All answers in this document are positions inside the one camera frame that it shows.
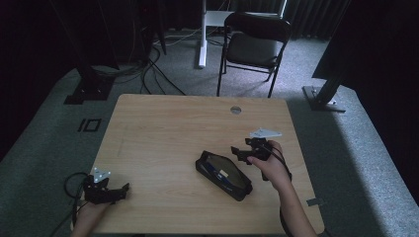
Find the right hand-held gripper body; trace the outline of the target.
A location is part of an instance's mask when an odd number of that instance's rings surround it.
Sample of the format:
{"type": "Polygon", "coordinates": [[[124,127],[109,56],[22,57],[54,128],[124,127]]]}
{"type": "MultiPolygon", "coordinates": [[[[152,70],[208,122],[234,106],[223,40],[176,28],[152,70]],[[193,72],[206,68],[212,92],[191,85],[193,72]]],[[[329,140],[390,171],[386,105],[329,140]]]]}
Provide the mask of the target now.
{"type": "Polygon", "coordinates": [[[279,131],[260,127],[251,131],[249,135],[245,143],[251,147],[251,155],[266,161],[273,154],[273,147],[268,142],[268,138],[279,137],[282,134],[279,131]]]}

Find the black metal stand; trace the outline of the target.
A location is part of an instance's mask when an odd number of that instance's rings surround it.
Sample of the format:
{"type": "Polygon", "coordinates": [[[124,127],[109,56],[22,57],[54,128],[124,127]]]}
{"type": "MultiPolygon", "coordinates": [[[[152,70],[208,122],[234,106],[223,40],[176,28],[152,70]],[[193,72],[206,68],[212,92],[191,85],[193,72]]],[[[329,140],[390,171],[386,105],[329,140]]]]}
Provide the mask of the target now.
{"type": "Polygon", "coordinates": [[[324,79],[325,83],[321,87],[304,86],[302,88],[313,111],[345,113],[345,109],[335,98],[339,86],[343,83],[343,74],[347,69],[346,63],[351,55],[351,45],[346,44],[347,39],[351,36],[347,32],[349,18],[346,17],[346,13],[352,0],[345,1],[342,15],[331,41],[328,43],[312,75],[315,79],[324,79]]]}
{"type": "Polygon", "coordinates": [[[85,101],[106,101],[113,87],[115,77],[100,76],[88,61],[83,52],[82,45],[78,39],[71,21],[63,8],[64,0],[48,0],[62,30],[67,38],[69,53],[80,75],[80,81],[71,95],[64,101],[65,105],[82,105],[85,101]]]}

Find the person's right hand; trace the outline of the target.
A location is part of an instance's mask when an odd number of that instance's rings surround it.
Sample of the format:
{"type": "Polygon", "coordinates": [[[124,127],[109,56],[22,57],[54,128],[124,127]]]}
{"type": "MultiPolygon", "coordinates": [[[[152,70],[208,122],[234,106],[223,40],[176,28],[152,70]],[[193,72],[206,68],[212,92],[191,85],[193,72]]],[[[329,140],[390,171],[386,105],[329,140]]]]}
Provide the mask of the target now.
{"type": "Polygon", "coordinates": [[[249,161],[252,165],[262,171],[262,173],[280,194],[289,192],[293,185],[285,167],[282,147],[274,140],[270,140],[269,143],[273,147],[273,155],[271,155],[267,161],[262,161],[252,156],[249,157],[249,161]]]}

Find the black pencil case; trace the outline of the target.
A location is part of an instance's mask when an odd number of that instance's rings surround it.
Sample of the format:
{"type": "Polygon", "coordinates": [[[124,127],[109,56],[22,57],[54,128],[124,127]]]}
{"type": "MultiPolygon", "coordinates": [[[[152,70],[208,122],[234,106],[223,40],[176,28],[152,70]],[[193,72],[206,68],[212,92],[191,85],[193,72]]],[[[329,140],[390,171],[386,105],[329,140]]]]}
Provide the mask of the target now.
{"type": "Polygon", "coordinates": [[[227,157],[203,151],[196,170],[237,201],[253,191],[250,179],[227,157]]]}

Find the person's left hand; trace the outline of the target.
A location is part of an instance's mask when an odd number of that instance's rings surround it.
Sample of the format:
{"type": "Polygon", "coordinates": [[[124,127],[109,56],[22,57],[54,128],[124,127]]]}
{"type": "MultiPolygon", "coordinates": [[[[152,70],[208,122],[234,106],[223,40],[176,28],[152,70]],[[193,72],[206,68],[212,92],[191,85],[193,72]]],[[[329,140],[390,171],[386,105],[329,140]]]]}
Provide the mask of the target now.
{"type": "Polygon", "coordinates": [[[78,212],[76,221],[77,227],[94,227],[96,226],[110,207],[110,203],[94,204],[92,202],[85,203],[78,212]]]}

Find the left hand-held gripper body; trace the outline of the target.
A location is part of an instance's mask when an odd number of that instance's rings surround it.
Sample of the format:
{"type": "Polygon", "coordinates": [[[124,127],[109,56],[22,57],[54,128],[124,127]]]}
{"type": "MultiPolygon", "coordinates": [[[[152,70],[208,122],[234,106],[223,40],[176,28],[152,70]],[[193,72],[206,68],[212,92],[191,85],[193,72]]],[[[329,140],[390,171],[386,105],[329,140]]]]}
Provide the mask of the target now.
{"type": "Polygon", "coordinates": [[[122,189],[109,190],[108,183],[111,172],[103,171],[95,167],[93,172],[87,176],[83,183],[84,198],[94,204],[116,203],[115,195],[122,193],[122,189]]]}

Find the black folding chair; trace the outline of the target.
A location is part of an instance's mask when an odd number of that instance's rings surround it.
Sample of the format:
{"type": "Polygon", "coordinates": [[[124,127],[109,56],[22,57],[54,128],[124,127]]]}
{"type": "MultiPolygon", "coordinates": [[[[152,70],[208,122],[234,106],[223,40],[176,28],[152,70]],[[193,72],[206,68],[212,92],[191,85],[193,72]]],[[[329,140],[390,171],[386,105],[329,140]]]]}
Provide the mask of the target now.
{"type": "Polygon", "coordinates": [[[224,20],[216,94],[228,67],[267,74],[272,96],[292,25],[279,16],[234,12],[224,20]]]}

